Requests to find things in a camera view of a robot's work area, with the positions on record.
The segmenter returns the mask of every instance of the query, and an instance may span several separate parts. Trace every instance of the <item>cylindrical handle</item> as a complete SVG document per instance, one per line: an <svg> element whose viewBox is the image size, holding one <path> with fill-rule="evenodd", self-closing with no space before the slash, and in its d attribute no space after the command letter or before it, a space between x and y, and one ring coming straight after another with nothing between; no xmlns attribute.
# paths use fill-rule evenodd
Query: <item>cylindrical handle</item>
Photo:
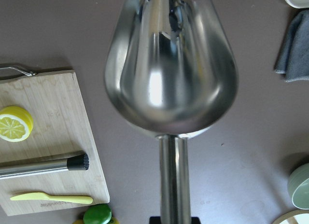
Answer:
<svg viewBox="0 0 309 224"><path fill-rule="evenodd" d="M191 224L187 139L164 135L159 141L161 223Z"/></svg>
<svg viewBox="0 0 309 224"><path fill-rule="evenodd" d="M87 205L93 202L93 199L89 196L50 196L50 200L87 204Z"/></svg>
<svg viewBox="0 0 309 224"><path fill-rule="evenodd" d="M67 170L88 170L89 158L87 154L73 156L65 159L48 160L0 167L0 180L30 175L61 172Z"/></svg>

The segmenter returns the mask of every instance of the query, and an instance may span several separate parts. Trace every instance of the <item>stainless steel bowl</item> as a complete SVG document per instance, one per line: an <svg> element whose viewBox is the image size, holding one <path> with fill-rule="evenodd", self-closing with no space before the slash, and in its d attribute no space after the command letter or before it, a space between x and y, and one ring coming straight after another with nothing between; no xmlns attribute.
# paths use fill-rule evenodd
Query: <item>stainless steel bowl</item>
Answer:
<svg viewBox="0 0 309 224"><path fill-rule="evenodd" d="M105 84L115 108L145 130L179 135L213 124L235 98L237 74L210 0L126 0Z"/></svg>

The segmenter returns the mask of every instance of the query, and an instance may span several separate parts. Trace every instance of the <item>black base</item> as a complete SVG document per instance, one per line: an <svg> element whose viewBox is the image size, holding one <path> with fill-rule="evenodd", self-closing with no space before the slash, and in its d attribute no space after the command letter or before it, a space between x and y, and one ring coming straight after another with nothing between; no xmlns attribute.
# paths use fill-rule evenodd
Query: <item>black base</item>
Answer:
<svg viewBox="0 0 309 224"><path fill-rule="evenodd" d="M161 224L160 217L150 217L149 224ZM201 224L198 217L192 217L191 224Z"/></svg>

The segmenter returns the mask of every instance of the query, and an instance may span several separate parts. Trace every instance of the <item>metal handle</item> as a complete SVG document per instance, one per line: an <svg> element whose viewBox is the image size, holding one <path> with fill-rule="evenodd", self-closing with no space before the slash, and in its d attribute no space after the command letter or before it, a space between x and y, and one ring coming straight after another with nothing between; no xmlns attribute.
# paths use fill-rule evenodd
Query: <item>metal handle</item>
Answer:
<svg viewBox="0 0 309 224"><path fill-rule="evenodd" d="M89 157L87 154L82 154L65 159L48 160L42 162L0 167L0 180L51 172L88 169Z"/></svg>
<svg viewBox="0 0 309 224"><path fill-rule="evenodd" d="M21 67L21 66L3 66L3 67L0 67L0 70L16 70L16 71L22 73L23 75L25 75L27 77L37 75L36 72L28 71L27 69L25 69L24 67Z"/></svg>
<svg viewBox="0 0 309 224"><path fill-rule="evenodd" d="M164 135L159 141L161 222L191 224L187 139Z"/></svg>

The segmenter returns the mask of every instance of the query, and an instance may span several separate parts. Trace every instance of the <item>green ball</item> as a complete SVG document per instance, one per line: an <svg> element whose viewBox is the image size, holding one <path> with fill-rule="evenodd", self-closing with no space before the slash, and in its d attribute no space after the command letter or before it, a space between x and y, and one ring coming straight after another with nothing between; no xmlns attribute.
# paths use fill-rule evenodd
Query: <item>green ball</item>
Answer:
<svg viewBox="0 0 309 224"><path fill-rule="evenodd" d="M112 211L107 204L89 207L84 214L85 224L107 224L112 218Z"/></svg>

